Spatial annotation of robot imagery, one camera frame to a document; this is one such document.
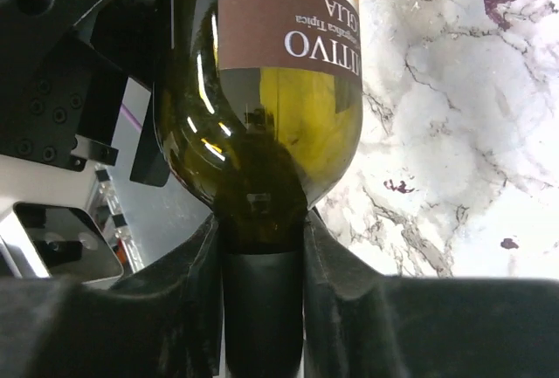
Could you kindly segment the green bottle silver neck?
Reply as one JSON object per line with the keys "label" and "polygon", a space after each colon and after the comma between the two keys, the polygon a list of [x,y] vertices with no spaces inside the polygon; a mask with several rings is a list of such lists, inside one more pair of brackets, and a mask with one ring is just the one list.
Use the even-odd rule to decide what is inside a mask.
{"label": "green bottle silver neck", "polygon": [[362,129],[359,0],[155,0],[154,115],[222,250],[226,364],[294,377],[303,230]]}

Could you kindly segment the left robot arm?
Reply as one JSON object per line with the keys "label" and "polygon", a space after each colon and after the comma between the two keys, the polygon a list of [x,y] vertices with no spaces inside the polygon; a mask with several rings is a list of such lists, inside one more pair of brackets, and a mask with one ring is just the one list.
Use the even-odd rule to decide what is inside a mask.
{"label": "left robot arm", "polygon": [[1,159],[113,166],[129,80],[153,81],[153,0],[1,0]]}

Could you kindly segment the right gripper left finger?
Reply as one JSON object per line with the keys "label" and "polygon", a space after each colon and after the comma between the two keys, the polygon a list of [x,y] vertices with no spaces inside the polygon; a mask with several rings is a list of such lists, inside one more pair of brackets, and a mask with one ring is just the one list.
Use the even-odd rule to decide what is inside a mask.
{"label": "right gripper left finger", "polygon": [[67,278],[1,282],[4,377],[212,377],[220,346],[213,216],[108,290]]}

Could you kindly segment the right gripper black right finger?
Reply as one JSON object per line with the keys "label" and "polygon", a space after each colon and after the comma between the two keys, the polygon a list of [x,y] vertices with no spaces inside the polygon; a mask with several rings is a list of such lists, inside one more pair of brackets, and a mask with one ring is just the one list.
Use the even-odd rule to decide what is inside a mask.
{"label": "right gripper black right finger", "polygon": [[315,214],[304,229],[307,377],[555,377],[558,284],[384,276]]}

